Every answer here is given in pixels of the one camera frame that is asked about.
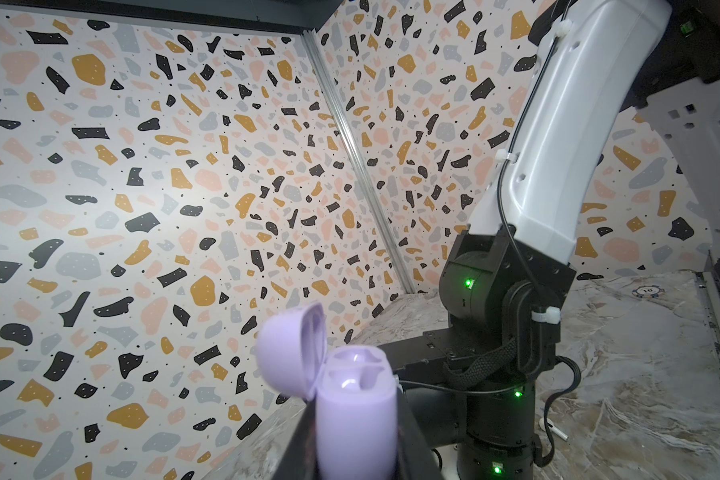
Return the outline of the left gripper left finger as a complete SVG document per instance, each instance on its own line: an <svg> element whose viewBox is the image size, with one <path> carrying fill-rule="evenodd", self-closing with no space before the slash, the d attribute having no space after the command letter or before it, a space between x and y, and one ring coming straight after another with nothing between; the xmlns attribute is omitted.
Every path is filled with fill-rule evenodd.
<svg viewBox="0 0 720 480"><path fill-rule="evenodd" d="M316 443L316 401L302 413L272 480L320 480Z"/></svg>

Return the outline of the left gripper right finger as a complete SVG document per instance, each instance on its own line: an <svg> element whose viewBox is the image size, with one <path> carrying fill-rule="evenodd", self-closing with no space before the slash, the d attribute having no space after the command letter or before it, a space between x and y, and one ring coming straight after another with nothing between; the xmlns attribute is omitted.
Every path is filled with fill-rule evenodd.
<svg viewBox="0 0 720 480"><path fill-rule="evenodd" d="M444 431L437 417L444 405L442 392L398 387L398 437L395 479L442 479L432 453L432 441Z"/></svg>

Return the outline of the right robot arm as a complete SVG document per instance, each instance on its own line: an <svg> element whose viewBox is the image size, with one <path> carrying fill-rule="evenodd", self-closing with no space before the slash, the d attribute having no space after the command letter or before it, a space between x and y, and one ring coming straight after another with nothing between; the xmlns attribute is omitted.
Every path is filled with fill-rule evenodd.
<svg viewBox="0 0 720 480"><path fill-rule="evenodd" d="M529 479L553 459L535 382L562 362L577 219L619 112L664 137L694 189L720 303L720 2L568 1L529 38L515 133L440 277L448 325L384 346L428 445L456 445L463 479Z"/></svg>

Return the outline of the purple earbud charging case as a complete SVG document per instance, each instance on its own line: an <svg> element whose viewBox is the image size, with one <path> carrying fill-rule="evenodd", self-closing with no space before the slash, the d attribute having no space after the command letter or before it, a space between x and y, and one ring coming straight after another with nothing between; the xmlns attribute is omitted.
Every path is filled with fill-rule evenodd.
<svg viewBox="0 0 720 480"><path fill-rule="evenodd" d="M390 479L396 468L397 381L373 346L330 350L322 305L297 307L261 328L263 380L315 404L316 460L324 479Z"/></svg>

